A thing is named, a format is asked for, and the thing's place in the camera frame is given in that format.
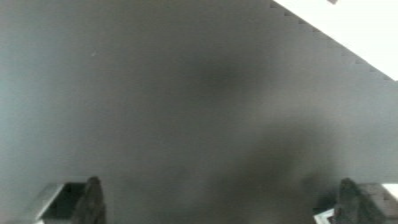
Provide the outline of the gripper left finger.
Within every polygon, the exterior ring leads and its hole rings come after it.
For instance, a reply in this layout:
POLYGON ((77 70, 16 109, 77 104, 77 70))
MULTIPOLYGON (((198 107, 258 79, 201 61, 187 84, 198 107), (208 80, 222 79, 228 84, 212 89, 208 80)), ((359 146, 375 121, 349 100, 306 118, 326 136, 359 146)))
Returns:
POLYGON ((107 204, 102 180, 64 182, 34 215, 36 224, 107 224, 107 204))

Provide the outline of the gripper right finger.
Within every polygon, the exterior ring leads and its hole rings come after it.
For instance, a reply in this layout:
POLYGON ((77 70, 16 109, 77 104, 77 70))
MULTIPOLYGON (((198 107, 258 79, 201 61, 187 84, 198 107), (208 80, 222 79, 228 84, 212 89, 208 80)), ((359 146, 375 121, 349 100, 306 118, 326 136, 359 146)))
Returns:
POLYGON ((336 203, 313 216, 315 224, 398 224, 398 183, 342 180, 336 203))

